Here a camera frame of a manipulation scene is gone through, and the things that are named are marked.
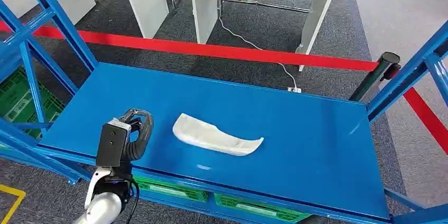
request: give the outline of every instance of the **green plastic crate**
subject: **green plastic crate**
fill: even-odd
[[[42,84],[38,83],[45,118],[49,122],[55,121],[64,110],[61,103]],[[8,122],[37,122],[28,79],[23,67],[19,67],[7,79],[0,83],[0,116]],[[27,129],[26,133],[37,139],[41,136],[40,129]]]
[[[214,200],[217,205],[222,207],[230,207],[291,223],[296,223],[311,216],[311,214],[308,213],[297,212],[290,209],[270,206],[261,202],[250,201],[217,193],[214,194]]]
[[[172,183],[166,183],[159,180],[144,178],[136,175],[134,175],[134,180],[138,183],[138,186],[141,190],[162,193],[200,202],[207,201],[207,191],[202,191]]]

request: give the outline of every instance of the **blue shelf rack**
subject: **blue shelf rack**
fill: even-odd
[[[0,119],[0,143],[15,151],[8,154],[0,150],[3,156],[59,173],[71,184],[89,180],[91,174],[75,162],[93,165],[102,124],[135,107],[151,112],[155,126],[144,157],[133,163],[133,173],[209,192],[206,203],[143,192],[146,200],[243,223],[281,222],[217,206],[213,193],[355,223],[448,221],[448,204],[423,208],[383,188],[369,128],[370,122],[428,71],[448,102],[448,73],[442,62],[448,54],[448,22],[370,103],[364,104],[98,63],[58,2],[38,1],[42,12],[25,25],[0,1],[0,17],[14,32],[0,45],[0,54],[20,51],[39,119],[38,123],[20,125]],[[91,73],[79,89],[32,36],[49,20]],[[53,124],[44,120],[31,57],[73,94]],[[134,78],[144,80],[145,86],[128,80]],[[125,98],[116,92],[116,86],[121,85],[127,89]],[[300,106],[309,115],[290,114],[287,111],[292,106]],[[190,146],[171,132],[180,113],[213,121],[236,136],[263,136],[265,141],[243,157]],[[76,133],[67,133],[74,124]],[[291,136],[297,125],[300,137]],[[43,138],[36,142],[20,130],[24,126],[41,129]],[[386,196],[415,211],[390,216]]]

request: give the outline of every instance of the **blue table surface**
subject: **blue table surface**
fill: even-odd
[[[131,107],[154,115],[135,165],[389,218],[366,106],[357,102],[100,63],[40,145],[94,157],[102,125]],[[191,146],[172,132],[181,113],[265,140],[246,156]]]

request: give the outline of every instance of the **gray carpet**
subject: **gray carpet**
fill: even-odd
[[[303,5],[293,0],[263,0],[287,5]],[[195,42],[191,0],[181,0],[179,9],[167,17],[156,38]],[[225,25],[258,44],[263,49],[293,52],[300,40],[300,29],[305,16],[299,13],[242,4],[225,4]],[[100,0],[80,23],[80,30],[109,32],[140,36],[137,22],[128,0]],[[60,40],[40,39],[70,78],[81,85],[88,74],[67,43]],[[248,47],[216,24],[211,44]],[[242,82],[251,85],[285,89],[293,86],[291,78],[274,63],[245,62],[214,59],[191,55],[142,51],[105,45],[89,44],[99,61],[152,68],[205,78]],[[313,54],[370,60],[370,53],[356,0],[333,0],[318,34]],[[365,76],[364,72],[305,67],[301,73],[295,66],[286,66],[304,92],[337,98],[348,98]],[[38,79],[61,100],[70,96],[41,66],[37,67]],[[378,163],[385,186],[405,193],[387,120],[380,117],[372,124]],[[0,183],[24,190],[27,195],[13,215],[10,223],[67,223],[83,211],[87,183],[75,186],[67,179],[49,171],[0,160]],[[407,211],[389,202],[391,212]],[[125,212],[117,223],[124,223]],[[179,210],[141,201],[132,223],[226,223],[228,221],[202,214]]]

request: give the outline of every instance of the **cable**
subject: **cable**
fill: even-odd
[[[222,26],[222,28],[225,29],[225,30],[227,30],[228,32],[230,32],[230,34],[232,34],[233,36],[236,36],[236,37],[238,37],[238,38],[241,38],[244,42],[246,42],[246,43],[252,45],[252,46],[255,47],[256,49],[259,49],[259,50],[261,50],[261,51],[263,50],[263,49],[259,48],[258,46],[256,46],[255,44],[253,44],[253,43],[247,41],[246,39],[244,39],[244,37],[242,37],[242,36],[240,36],[240,35],[237,35],[237,34],[235,34],[234,32],[232,32],[232,30],[230,30],[230,29],[224,27],[224,23],[222,22],[221,17],[219,17],[219,21],[221,22],[221,26]],[[283,70],[286,72],[286,74],[289,75],[289,76],[291,77],[291,79],[293,79],[293,82],[294,82],[294,89],[297,89],[298,87],[297,87],[297,84],[296,84],[296,82],[295,82],[294,76],[292,76],[292,74],[290,74],[288,71],[286,71],[286,68],[285,68],[285,65],[284,65],[284,64],[282,64],[282,63],[277,63],[277,64],[279,64],[280,66],[282,66],[282,67],[283,67]]]
[[[129,217],[127,217],[126,224],[129,224],[129,223],[130,223],[130,220],[131,220],[131,218],[132,218],[132,215],[134,215],[135,208],[137,207],[138,199],[140,198],[140,188],[138,187],[137,182],[135,182],[134,179],[132,179],[132,180],[128,180],[128,181],[131,182],[131,183],[135,186],[136,195],[135,195],[135,203],[134,203],[134,206],[132,207],[132,210],[130,211]]]

